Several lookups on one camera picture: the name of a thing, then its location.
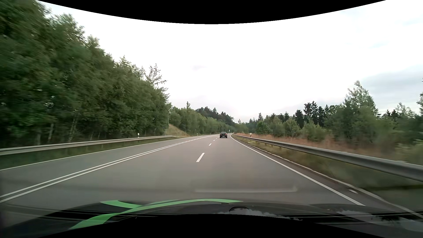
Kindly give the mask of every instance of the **black border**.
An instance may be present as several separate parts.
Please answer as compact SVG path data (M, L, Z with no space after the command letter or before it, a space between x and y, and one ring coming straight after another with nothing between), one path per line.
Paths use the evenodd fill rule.
M187 24L237 24L268 22L359 7L377 1L283 1L283 2L145 2L145 1L80 1L43 0L74 9L116 17L154 22Z

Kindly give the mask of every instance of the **dashed center line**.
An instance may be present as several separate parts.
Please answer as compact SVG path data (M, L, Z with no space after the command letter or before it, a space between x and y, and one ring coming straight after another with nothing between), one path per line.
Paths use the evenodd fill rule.
M196 161L196 162L199 162L199 161L200 161L200 159L203 157L203 155L204 155L204 153L200 155L200 157L197 159L197 161Z

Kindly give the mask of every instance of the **double solid line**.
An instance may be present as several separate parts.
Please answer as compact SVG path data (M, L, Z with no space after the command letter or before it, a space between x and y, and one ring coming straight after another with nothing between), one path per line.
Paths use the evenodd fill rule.
M58 177L58 178L55 178L55 179L51 179L51 180L48 180L48 181L45 181L45 182L42 182L42 183L38 183L38 184L35 184L35 185L32 185L32 186L26 187L26 188L22 188L22 189L10 192L8 194L1 195L0 198L4 198L4 197L5 198L0 200L0 203L9 201L11 199L23 196L25 194L35 192L35 191L43 189L45 187L64 182L66 180L69 180L69 179L72 179L72 178L75 178L75 177L78 177L78 176L81 176L81 175L84 175L84 174L87 174L87 173L97 171L99 169L103 169L103 168L106 168L106 167L109 167L109 166L112 166L112 165L115 165L115 164L118 164L118 163L122 163L122 162L131 160L131 159L143 156L143 155L147 155L147 154L162 150L162 149L167 149L167 148L170 148L170 147L173 147L173 146L188 143L190 141L196 141L196 140L199 140L199 139L205 138L205 137L200 137L200 138L197 138L197 139L176 143L176 144L173 144L173 145L169 145L169 146L165 146L165 147L162 147L162 148L143 152L143 153L140 153L140 154L137 154L137 155L131 155L131 156L126 157L126 158L122 158L122 159L118 159L118 160L111 161L111 162L108 162L108 163L104 163L104 164L101 164L101 165L97 165L97 166L94 166L94 167L91 167L91 168L88 168L88 169L84 169L84 170L81 170L81 171L78 171L78 172L75 172L75 173L67 174L67 175L64 175L64 176L61 176L61 177Z

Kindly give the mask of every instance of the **tree trunk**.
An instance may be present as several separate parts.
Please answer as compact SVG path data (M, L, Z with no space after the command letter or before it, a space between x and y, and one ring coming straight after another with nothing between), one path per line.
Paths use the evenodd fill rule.
M41 145L41 132L40 129L36 130L37 135L35 136L35 145Z
M68 143L70 143L73 139L74 132L75 132L75 129L77 127L77 117L78 117L78 115L75 115L74 120L72 121L72 126L71 126L71 131L70 131L70 134L69 134Z
M54 123L50 124L50 131L49 131L49 137L47 139L47 144L50 144L50 140L52 139L52 135L53 135L53 128L54 128Z

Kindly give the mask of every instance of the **green stripe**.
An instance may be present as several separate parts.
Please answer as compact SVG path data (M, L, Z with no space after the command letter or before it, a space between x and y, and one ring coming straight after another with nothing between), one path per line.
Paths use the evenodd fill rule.
M166 200L166 201L161 201L161 202L152 202L152 203L145 204L145 206L147 206L147 205L153 205L153 204L159 204L159 203L165 203L165 202L173 202L173 201L176 201L176 199L174 199L174 200Z
M104 202L101 202L101 203L111 205L111 206L121 207L121 208L138 208L138 207L142 206L142 205L138 205L138 204L120 202L118 200L104 201Z
M121 212L121 213L110 213L110 214L95 216L95 217L89 218L87 220L81 221L80 223L74 225L70 229L100 225L100 224L105 223L111 217L117 216L117 215L122 215L122 214L126 214L126 213L137 212L137 211L147 210L147 209L152 209L152 208L160 208L160 207L165 207L165 206L172 206L172 205L177 205L177 204L190 203L190 202L224 202L224 203L230 203L230 202L242 202L242 201L228 200L228 199L193 199L193 200L153 204L153 205L148 205L148 206L146 205L146 206L133 208L133 209L130 209L128 211Z

